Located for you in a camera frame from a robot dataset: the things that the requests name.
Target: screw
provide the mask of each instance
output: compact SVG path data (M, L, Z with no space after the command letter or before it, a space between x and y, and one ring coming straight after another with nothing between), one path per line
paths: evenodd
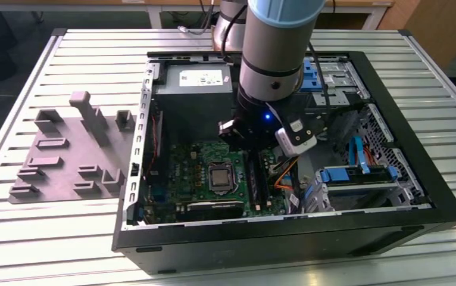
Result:
M279 89L281 86L282 86L282 84L279 82L273 82L271 83L271 88L273 89Z

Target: gray plastic stand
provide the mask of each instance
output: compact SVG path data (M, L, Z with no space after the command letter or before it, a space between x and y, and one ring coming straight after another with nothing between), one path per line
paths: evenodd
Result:
M74 92L70 104L82 118L41 110L39 127L26 163L10 191L13 204L119 197L126 184L135 118L129 110L105 117L89 92Z

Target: green circuit board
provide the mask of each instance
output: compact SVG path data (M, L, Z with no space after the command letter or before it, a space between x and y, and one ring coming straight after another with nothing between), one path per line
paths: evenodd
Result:
M263 163L275 163L271 151L262 152ZM230 164L234 170L235 189L225 195L210 189L210 164ZM157 209L161 223L175 222L173 205L187 201L233 199L245 202L245 217L285 214L285 197L270 199L271 205L257 210L251 207L250 190L243 152L230 152L225 142L206 141L193 145L174 145L171 148L171 165L169 171L167 203Z

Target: floor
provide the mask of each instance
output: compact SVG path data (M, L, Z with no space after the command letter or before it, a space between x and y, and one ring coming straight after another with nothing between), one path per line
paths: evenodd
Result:
M19 45L10 51L19 70L14 77L0 82L0 127L57 27L74 29L151 28L149 15L141 12L46 13L42 24L35 23L31 13L11 12L5 13L5 16L19 39ZM183 21L187 26L198 25L199 16L199 13L190 13L186 16L163 13L163 26L174 28L178 26L178 21ZM456 59L447 70L447 75L456 76Z

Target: slotted metal surface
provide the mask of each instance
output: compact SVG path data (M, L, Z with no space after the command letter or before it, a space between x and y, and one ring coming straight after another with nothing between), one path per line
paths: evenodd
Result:
M395 31L314 33L319 51L365 51L456 195L456 89L411 37ZM111 252L118 200L13 205L13 181L41 108L77 117L69 94L87 90L103 114L137 113L149 51L211 50L210 34L70 30L53 37L0 133L0 284L114 282L215 285L456 285L456 228L382 256L150 277Z

